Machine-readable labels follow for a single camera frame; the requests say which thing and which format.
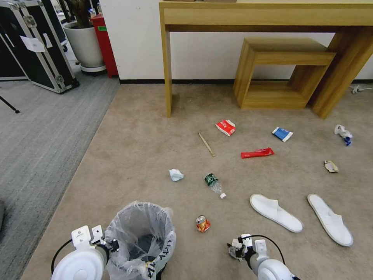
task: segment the white slipper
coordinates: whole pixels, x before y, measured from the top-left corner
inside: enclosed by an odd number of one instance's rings
[[[261,194],[253,194],[250,197],[250,204],[259,214],[282,225],[284,228],[294,233],[301,232],[303,229],[302,222],[282,209],[279,206],[278,200],[271,200]]]
[[[341,246],[350,247],[354,238],[344,225],[342,216],[334,213],[317,194],[309,194],[307,199],[330,238]]]

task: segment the tripod leg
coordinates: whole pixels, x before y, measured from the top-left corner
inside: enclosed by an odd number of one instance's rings
[[[16,108],[14,108],[12,106],[12,104],[10,104],[8,101],[6,101],[4,98],[2,98],[1,95],[0,95],[0,100],[3,101],[6,105],[8,105],[16,114],[19,113],[19,110],[17,110]]]

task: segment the green bottle label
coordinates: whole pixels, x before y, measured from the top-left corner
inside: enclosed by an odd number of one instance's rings
[[[211,187],[214,184],[214,182],[217,182],[217,181],[219,181],[218,178],[216,178],[215,175],[212,173],[210,173],[209,175],[205,177],[205,182],[209,187]]]

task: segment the wooden side table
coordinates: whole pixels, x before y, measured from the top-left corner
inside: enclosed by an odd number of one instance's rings
[[[237,0],[159,3],[166,116],[171,117],[170,32],[335,32],[336,53],[310,104],[325,119],[373,53],[373,3],[367,0]]]
[[[234,93],[241,108],[303,109],[335,56],[310,38],[245,38]],[[296,65],[288,82],[251,81],[256,65]]]

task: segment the wooden stick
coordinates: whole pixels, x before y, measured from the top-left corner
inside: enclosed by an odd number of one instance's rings
[[[211,150],[211,148],[210,148],[210,146],[209,146],[209,144],[207,144],[207,142],[206,142],[206,140],[205,140],[205,138],[203,138],[203,136],[202,136],[202,134],[201,134],[201,132],[198,132],[198,135],[201,137],[201,139],[202,139],[202,141],[205,143],[205,145],[206,145],[206,147],[209,149],[209,151],[210,151],[210,153],[211,153],[211,155],[212,156],[215,156],[215,154],[213,153],[213,151]]]

